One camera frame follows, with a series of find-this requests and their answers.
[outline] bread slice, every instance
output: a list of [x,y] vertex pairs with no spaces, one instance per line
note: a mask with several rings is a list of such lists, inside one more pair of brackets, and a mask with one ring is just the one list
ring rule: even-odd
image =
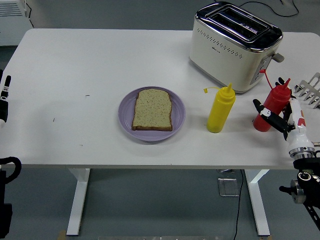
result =
[[138,93],[134,106],[132,130],[172,131],[172,101],[161,89],[145,89]]

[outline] ketchup bottle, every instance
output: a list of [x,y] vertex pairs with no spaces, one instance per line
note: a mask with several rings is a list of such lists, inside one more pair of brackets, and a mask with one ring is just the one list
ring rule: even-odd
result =
[[[262,69],[260,73],[266,74],[266,70]],[[290,82],[290,78],[283,84],[283,85],[277,85],[272,88],[270,85],[270,82],[268,80],[268,83],[271,87],[271,91],[266,98],[264,102],[264,106],[269,109],[271,112],[279,115],[284,107],[288,104],[290,97],[291,97],[291,90],[288,88],[288,84]],[[267,132],[271,125],[267,123],[261,116],[258,114],[256,118],[253,121],[253,126],[255,129],[257,129],[260,132]]]

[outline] table surface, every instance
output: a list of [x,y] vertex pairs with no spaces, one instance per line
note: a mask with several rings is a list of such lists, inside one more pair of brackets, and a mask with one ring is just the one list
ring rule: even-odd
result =
[[[18,157],[25,167],[293,169],[283,135],[252,125],[252,100],[264,102],[270,92],[265,78],[236,96],[220,133],[207,131],[217,90],[203,89],[217,84],[190,61],[191,37],[176,30],[29,30],[4,70],[12,80],[0,157]],[[278,52],[285,60],[267,69],[273,84],[291,78],[293,88],[320,71],[314,33],[285,32]],[[185,105],[184,124],[166,140],[138,140],[119,123],[122,99],[145,86],[169,89]],[[299,100],[317,142],[320,110]]]

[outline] mustard bottle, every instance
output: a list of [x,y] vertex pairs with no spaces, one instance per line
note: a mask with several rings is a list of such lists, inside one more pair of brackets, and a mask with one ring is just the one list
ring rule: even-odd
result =
[[206,124],[209,132],[219,133],[222,130],[235,100],[236,94],[232,89],[232,83],[228,87],[222,87],[216,93]]

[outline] cream toaster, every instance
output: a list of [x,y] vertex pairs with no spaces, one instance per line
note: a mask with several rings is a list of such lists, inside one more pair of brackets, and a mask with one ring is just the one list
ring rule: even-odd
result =
[[274,59],[282,31],[228,2],[203,7],[194,17],[190,59],[223,86],[232,83],[236,93],[254,87]]

